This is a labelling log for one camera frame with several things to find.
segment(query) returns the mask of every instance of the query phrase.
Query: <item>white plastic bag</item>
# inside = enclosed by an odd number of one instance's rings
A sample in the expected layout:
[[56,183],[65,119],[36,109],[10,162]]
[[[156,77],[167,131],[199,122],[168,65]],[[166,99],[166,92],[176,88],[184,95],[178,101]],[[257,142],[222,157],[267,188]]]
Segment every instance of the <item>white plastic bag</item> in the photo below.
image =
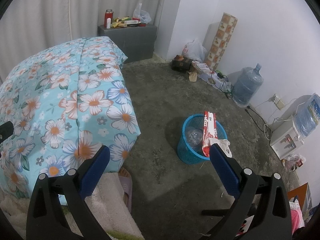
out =
[[151,22],[150,14],[146,11],[141,10],[142,3],[138,3],[137,7],[133,12],[133,17],[140,19],[142,23],[149,23]]
[[200,63],[204,61],[206,54],[207,50],[202,46],[198,38],[188,42],[182,51],[182,56],[197,60]]

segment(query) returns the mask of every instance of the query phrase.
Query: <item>floral bedsheet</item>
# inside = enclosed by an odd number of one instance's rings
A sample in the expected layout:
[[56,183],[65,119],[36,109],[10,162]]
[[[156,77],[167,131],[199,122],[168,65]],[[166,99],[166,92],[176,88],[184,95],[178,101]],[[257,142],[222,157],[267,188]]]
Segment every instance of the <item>floral bedsheet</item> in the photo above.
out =
[[14,135],[1,146],[0,187],[30,197],[40,173],[63,175],[110,149],[117,172],[140,130],[120,67],[127,57],[108,37],[46,49],[14,67],[0,87],[0,123]]

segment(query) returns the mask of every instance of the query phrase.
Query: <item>white wall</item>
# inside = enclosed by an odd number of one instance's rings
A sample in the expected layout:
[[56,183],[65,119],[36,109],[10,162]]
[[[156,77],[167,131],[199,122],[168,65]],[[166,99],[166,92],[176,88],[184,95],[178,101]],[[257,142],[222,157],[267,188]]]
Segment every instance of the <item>white wall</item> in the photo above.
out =
[[204,41],[219,0],[181,0],[174,24],[167,59],[181,54],[185,44],[198,38]]
[[[304,0],[219,0],[213,23],[223,12],[238,23],[218,69],[234,78],[243,67],[262,65],[264,83],[250,103],[265,121],[273,122],[268,99],[274,93],[287,104],[275,117],[294,114],[301,96],[320,94],[320,25]],[[301,183],[309,182],[314,204],[320,201],[319,136],[320,127],[298,150],[307,162],[297,174]]]
[[156,54],[172,60],[181,54],[187,42],[195,38],[203,42],[218,1],[179,0],[177,7],[177,0],[165,0],[155,45]]
[[180,0],[164,0],[163,2],[155,44],[155,53],[163,59],[167,59],[179,4]]

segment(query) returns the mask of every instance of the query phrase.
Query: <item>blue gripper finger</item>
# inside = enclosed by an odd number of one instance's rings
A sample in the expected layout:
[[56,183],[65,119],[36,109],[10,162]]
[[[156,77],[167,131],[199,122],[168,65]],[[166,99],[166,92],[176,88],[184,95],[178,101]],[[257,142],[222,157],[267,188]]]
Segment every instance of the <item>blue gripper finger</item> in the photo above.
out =
[[110,151],[106,146],[102,146],[96,155],[93,157],[93,162],[80,181],[79,195],[83,200],[85,197],[92,195],[110,161]]

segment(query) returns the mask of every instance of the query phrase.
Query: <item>gray cabinet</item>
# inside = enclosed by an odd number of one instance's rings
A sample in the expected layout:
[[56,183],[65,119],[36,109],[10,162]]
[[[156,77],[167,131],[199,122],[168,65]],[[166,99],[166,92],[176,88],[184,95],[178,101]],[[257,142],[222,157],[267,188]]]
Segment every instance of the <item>gray cabinet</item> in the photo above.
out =
[[98,26],[98,36],[108,36],[128,57],[125,63],[152,58],[156,42],[157,27],[126,27],[106,29]]

